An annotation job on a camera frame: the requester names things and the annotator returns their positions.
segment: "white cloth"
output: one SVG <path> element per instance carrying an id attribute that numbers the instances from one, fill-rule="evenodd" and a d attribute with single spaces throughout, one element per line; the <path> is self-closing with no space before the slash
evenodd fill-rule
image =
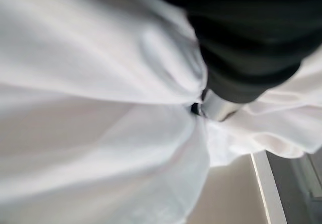
<path id="1" fill-rule="evenodd" d="M 183 223 L 208 152 L 320 146 L 321 51 L 215 123 L 187 109 L 206 67 L 161 0 L 0 0 L 0 30 L 0 222 Z"/>

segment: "white fabric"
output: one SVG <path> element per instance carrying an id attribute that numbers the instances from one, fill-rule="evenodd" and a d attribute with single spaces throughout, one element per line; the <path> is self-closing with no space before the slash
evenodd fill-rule
<path id="1" fill-rule="evenodd" d="M 209 168 L 321 139 L 322 51 L 224 123 L 186 106 L 206 67 L 160 0 L 0 0 L 0 222 L 182 223 Z"/>

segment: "black garment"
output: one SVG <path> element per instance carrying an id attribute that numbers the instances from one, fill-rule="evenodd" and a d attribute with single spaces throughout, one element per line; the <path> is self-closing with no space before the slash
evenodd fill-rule
<path id="1" fill-rule="evenodd" d="M 184 7 L 208 87 L 247 103 L 289 79 L 322 42 L 322 0 L 167 0 Z"/>

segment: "white garment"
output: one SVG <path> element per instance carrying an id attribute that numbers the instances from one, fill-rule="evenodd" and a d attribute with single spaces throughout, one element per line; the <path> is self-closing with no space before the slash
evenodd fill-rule
<path id="1" fill-rule="evenodd" d="M 183 223 L 211 165 L 321 139 L 322 51 L 224 123 L 194 116 L 206 67 L 161 0 L 0 0 L 0 223 Z"/>

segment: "black fabric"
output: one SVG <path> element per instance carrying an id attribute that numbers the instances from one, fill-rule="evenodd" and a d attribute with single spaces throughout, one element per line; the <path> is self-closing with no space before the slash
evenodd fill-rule
<path id="1" fill-rule="evenodd" d="M 247 103 L 289 79 L 322 42 L 322 0 L 167 0 L 184 7 L 208 87 Z"/>

